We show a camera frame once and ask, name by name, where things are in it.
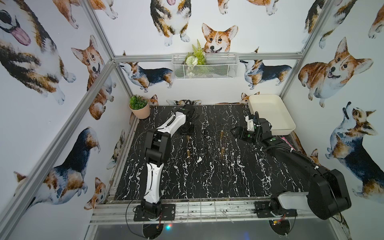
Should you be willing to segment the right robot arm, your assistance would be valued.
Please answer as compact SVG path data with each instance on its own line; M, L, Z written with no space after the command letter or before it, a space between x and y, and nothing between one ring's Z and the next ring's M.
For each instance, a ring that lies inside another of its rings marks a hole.
M280 192L268 204L256 207L257 212L270 211L285 216L287 211L307 211L327 220L352 206L344 175L338 170L328 170L315 164L309 157L296 151L281 137L272 135L272 126L258 113L246 116L246 127L234 127L232 135L250 143L278 161L294 167L308 185L306 192Z

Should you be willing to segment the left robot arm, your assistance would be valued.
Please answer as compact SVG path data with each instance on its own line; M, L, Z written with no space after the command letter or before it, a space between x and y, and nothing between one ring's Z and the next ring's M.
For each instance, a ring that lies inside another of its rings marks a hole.
M191 135L195 130L193 122L199 116L192 102L187 100L174 109L161 126L146 132L143 154L148 172L139 212L150 220L156 220L162 214L160 181L164 165L171 157L172 137L175 133Z

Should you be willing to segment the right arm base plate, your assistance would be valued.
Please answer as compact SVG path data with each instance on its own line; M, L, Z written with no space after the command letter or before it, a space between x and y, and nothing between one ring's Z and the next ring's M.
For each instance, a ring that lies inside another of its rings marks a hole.
M255 213L258 218L282 218L282 217L296 217L296 210L283 209L275 200L270 201L256 201Z

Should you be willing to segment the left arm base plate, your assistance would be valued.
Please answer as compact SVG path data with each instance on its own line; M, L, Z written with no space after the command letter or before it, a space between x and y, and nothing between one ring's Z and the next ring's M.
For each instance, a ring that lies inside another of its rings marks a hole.
M135 222L149 221L173 221L175 219L175 204L157 204L157 205L141 205L136 206Z

